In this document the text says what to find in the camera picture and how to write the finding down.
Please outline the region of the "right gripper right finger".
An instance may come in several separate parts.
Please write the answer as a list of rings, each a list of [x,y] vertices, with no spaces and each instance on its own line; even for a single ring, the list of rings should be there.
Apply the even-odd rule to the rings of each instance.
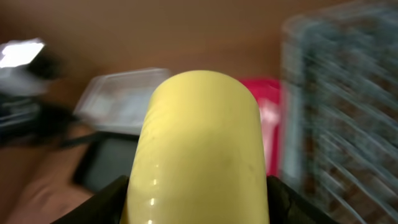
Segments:
[[[338,224],[277,177],[266,180],[270,224]]]

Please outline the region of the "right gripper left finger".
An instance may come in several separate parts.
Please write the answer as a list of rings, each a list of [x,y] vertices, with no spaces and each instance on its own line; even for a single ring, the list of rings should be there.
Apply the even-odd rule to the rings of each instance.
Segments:
[[[129,177],[122,175],[52,224],[118,224],[126,199]]]

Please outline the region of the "yellow cup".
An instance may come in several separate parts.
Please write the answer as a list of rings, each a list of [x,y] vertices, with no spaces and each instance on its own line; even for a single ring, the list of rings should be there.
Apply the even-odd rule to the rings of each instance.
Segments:
[[[242,83],[196,70],[157,87],[121,222],[269,222],[259,108]]]

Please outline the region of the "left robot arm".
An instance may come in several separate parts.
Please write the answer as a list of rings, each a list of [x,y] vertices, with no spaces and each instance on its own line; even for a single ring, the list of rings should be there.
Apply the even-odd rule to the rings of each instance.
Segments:
[[[41,39],[1,44],[1,146],[42,144],[65,136],[78,121],[69,109],[40,98],[59,76],[60,62]]]

